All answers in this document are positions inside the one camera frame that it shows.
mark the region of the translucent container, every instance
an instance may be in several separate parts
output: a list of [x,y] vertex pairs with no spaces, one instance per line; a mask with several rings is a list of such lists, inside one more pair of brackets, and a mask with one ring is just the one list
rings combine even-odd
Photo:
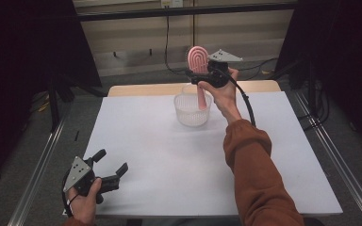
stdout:
[[174,106],[175,112],[177,114],[177,119],[186,126],[200,126],[207,122],[210,106],[212,102],[212,97],[206,92],[205,100],[206,100],[206,108],[199,109],[198,103],[198,94],[196,91],[196,86],[194,92],[185,92],[185,88],[187,86],[194,85],[186,85],[181,89],[181,93],[177,94],[174,97]]

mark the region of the gray carpet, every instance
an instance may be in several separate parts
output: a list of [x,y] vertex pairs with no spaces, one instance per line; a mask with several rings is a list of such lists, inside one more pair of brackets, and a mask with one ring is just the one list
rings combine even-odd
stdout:
[[[232,65],[235,68],[249,68],[256,65],[251,62],[246,65]],[[269,72],[274,68],[275,61],[264,65],[262,70]],[[255,71],[242,71],[240,80],[245,80],[255,75]],[[265,79],[267,75],[259,74],[255,79]],[[175,75],[168,71],[150,72],[144,74],[127,74],[102,77],[102,91],[108,91],[111,86],[146,83],[173,83],[186,82],[184,75]],[[304,112],[298,105],[294,90],[288,86],[288,77],[279,81],[280,87],[287,93],[297,116]],[[102,102],[101,98],[91,96],[81,89],[74,89],[75,100],[71,104],[59,101],[60,109],[70,108],[70,113],[65,121],[63,130],[58,139],[52,157],[47,165],[46,172],[41,178],[37,195],[33,200],[24,225],[59,225],[65,220],[62,213],[60,186],[63,174],[69,168],[75,155],[82,156],[89,142],[91,131]],[[34,108],[41,105],[40,100]],[[340,150],[343,158],[348,163],[352,173],[362,185],[362,135],[351,129],[350,121],[343,111],[331,100],[331,111],[325,129]],[[308,125],[307,120],[301,120],[302,126]],[[50,110],[35,111],[29,119],[16,149],[8,157],[2,168],[0,179],[0,225],[7,225],[10,217],[20,200],[25,187],[36,167],[41,152],[50,136]],[[341,176],[330,160],[328,153],[322,147],[313,130],[306,132],[307,138],[313,147],[316,156],[321,162],[324,173],[334,189],[339,200],[343,214],[337,216],[321,217],[325,225],[346,226],[362,225],[362,212],[357,206],[349,189],[345,186]],[[229,219],[147,219],[144,225],[213,225],[214,221],[222,225],[237,223],[234,218]],[[125,219],[102,218],[98,225],[125,225]]]

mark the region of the human hand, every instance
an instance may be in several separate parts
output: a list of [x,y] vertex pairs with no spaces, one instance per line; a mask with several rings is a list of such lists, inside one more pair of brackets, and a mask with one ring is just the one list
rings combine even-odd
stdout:
[[[231,73],[231,77],[237,81],[239,71],[231,68],[228,68],[228,71]],[[236,87],[230,81],[221,88],[214,88],[205,81],[199,82],[198,86],[211,93],[214,98],[214,103],[222,112],[222,115],[227,119],[228,124],[242,119],[237,108]]]
[[88,225],[95,224],[96,194],[101,188],[101,185],[102,179],[96,178],[90,186],[90,192],[87,197],[78,195],[74,187],[69,190],[69,200],[73,200],[71,206],[75,219]]

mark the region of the person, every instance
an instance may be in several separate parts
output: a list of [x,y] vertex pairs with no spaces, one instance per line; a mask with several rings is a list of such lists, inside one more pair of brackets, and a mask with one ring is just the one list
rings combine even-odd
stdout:
[[[239,71],[229,69],[237,81]],[[243,119],[236,103],[236,88],[228,82],[222,88],[213,88],[201,81],[198,86],[214,97],[214,103],[228,122],[223,142],[226,164],[235,177],[235,200],[243,225],[304,225],[293,199],[285,190],[282,177],[270,156],[272,142],[265,131]],[[72,202],[73,218],[64,225],[93,225],[95,196],[99,179],[93,183],[88,197],[78,196]],[[69,198],[76,191],[72,188]]]

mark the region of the brown sweater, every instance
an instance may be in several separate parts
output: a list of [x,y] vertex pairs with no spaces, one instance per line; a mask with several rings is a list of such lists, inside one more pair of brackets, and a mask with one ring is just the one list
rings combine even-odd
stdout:
[[[266,132],[246,120],[226,128],[225,161],[234,172],[235,200],[243,225],[304,225],[281,175],[270,159],[272,142]],[[65,226],[85,225],[69,218]]]

